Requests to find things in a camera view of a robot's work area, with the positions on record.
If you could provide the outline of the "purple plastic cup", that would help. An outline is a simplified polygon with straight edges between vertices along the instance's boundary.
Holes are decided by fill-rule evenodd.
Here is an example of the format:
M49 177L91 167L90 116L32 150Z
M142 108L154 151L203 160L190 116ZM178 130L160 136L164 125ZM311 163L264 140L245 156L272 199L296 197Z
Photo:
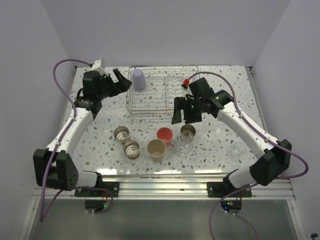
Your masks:
M135 69L132 73L132 83L136 90L144 90L146 87L146 79L141 69Z

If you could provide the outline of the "steel cup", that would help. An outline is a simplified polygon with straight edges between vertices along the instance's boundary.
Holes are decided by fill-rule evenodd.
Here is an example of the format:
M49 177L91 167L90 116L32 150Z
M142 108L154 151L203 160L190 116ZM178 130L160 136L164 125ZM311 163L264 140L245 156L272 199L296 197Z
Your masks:
M125 142L129 141L130 138L130 132L129 129L125 126L119 126L117 127L114 132L113 136L121 143L124 144Z
M185 124L180 128L180 135L190 141L193 140L196 132L195 127L191 124Z
M128 140L123 145L123 151L128 159L135 160L140 156L140 145L135 140Z

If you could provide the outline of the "red plastic cup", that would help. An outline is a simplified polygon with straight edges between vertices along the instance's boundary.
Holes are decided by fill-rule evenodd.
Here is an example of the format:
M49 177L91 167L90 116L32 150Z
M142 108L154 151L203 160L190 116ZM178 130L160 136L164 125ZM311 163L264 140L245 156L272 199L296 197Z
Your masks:
M168 127L161 127L157 133L156 136L158 139L162 140L165 145L168 147L173 139L173 131Z

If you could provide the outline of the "beige plastic cup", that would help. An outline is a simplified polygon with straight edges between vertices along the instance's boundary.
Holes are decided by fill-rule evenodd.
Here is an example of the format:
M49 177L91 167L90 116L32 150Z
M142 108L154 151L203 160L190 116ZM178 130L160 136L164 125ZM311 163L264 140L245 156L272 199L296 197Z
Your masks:
M147 153L149 154L151 160L154 163L160 163L167 150L167 146L165 142L161 139L152 139L147 144Z

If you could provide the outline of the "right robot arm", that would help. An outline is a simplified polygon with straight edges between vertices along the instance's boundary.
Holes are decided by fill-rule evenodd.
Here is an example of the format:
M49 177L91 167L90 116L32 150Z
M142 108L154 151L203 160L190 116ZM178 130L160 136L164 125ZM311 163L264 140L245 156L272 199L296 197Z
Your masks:
M250 148L257 161L251 166L236 169L223 179L223 192L235 196L242 187L258 183L267 186L290 166L291 143L263 132L262 128L235 106L235 99L227 91L215 92L202 77L187 86L183 97L174 98L172 124L202 121L202 114L212 115L231 128Z

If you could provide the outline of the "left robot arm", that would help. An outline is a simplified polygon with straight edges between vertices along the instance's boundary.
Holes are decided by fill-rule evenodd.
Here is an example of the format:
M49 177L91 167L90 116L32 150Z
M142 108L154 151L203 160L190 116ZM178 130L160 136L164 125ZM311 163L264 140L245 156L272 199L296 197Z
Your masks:
M102 67L83 74L82 88L73 102L68 121L46 148L37 149L33 154L38 186L63 191L86 188L95 197L103 193L101 175L78 170L72 156L82 135L101 110L102 101L127 92L132 85L117 68L112 71L117 82Z

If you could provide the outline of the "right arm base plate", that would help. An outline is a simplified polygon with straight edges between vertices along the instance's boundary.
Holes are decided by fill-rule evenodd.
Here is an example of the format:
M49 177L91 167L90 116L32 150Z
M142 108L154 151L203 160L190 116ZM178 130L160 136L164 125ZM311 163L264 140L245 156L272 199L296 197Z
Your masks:
M238 188L234 188L231 184L222 181L207 182L206 189L209 198L222 198L238 190ZM240 195L242 195L243 198L250 198L253 196L251 189L248 188L248 185L244 191L233 194L232 197L237 197Z

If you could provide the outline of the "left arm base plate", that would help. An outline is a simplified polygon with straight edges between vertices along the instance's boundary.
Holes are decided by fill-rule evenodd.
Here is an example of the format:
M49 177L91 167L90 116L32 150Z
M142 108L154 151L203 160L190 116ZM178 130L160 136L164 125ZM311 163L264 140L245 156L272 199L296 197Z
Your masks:
M105 190L93 190L92 188L83 189L78 188L75 190L75 197L82 197L82 198L99 198L99 197L113 197L117 198L119 196L119 190L120 190L120 183L118 181L103 181L102 184L98 187L95 187L96 189L105 189L108 190L109 193L107 193Z

